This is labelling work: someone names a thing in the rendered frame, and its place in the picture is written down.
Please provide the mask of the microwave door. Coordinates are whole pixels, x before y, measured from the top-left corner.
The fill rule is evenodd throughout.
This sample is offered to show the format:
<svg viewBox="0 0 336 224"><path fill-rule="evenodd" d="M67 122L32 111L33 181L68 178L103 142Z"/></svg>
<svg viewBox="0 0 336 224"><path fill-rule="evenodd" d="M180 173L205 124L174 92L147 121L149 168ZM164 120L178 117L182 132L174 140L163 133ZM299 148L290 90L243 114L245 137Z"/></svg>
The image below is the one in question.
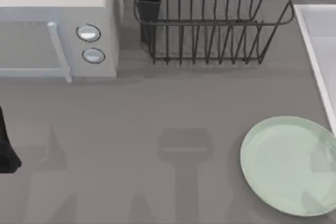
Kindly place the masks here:
<svg viewBox="0 0 336 224"><path fill-rule="evenodd" d="M71 67L56 22L0 22L0 78L65 78Z"/></svg>

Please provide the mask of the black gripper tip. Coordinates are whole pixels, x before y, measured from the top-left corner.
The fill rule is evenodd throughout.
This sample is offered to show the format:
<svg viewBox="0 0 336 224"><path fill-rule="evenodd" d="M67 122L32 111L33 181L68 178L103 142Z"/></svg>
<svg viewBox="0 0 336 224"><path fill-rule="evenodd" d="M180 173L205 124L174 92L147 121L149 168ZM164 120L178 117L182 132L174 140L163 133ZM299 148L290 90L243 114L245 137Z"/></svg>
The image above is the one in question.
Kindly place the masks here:
<svg viewBox="0 0 336 224"><path fill-rule="evenodd" d="M0 106L0 174L13 174L21 165L22 162L9 141L3 111Z"/></svg>

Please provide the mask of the large microwave knob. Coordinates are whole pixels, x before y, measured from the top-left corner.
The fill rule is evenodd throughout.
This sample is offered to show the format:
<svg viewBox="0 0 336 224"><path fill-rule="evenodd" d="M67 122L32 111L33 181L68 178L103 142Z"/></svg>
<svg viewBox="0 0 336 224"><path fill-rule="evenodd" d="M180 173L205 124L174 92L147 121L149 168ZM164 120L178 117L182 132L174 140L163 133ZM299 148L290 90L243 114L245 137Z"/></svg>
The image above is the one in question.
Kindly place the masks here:
<svg viewBox="0 0 336 224"><path fill-rule="evenodd" d="M76 35L85 42L95 42L101 37L101 31L92 24L85 24L76 28Z"/></svg>

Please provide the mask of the white sink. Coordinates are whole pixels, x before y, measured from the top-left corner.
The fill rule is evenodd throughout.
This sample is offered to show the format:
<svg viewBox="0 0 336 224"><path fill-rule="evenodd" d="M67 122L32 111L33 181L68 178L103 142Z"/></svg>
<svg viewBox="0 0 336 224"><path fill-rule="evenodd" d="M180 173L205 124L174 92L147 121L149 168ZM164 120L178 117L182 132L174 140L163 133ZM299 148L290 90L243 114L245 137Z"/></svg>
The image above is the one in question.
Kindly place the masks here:
<svg viewBox="0 0 336 224"><path fill-rule="evenodd" d="M320 97L336 135L336 4L295 5Z"/></svg>

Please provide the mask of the small microwave knob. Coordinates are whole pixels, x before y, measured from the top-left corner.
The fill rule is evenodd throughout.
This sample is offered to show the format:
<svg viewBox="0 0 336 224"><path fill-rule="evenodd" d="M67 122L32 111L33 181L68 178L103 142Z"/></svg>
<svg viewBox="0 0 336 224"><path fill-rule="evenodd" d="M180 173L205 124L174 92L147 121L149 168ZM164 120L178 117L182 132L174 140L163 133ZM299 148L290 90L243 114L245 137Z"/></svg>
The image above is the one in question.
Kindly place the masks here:
<svg viewBox="0 0 336 224"><path fill-rule="evenodd" d="M82 52L82 58L90 64L100 64L105 60L105 54L98 48L90 48Z"/></svg>

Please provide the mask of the pale green plate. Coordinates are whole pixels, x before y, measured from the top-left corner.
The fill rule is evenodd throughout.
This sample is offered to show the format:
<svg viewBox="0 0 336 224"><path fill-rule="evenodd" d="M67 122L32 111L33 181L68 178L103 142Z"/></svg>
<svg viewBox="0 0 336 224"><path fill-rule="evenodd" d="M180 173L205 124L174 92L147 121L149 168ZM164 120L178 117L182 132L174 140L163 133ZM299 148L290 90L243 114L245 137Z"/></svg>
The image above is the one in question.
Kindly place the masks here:
<svg viewBox="0 0 336 224"><path fill-rule="evenodd" d="M316 217L336 210L336 136L297 116L276 116L254 125L239 150L251 190L276 210Z"/></svg>

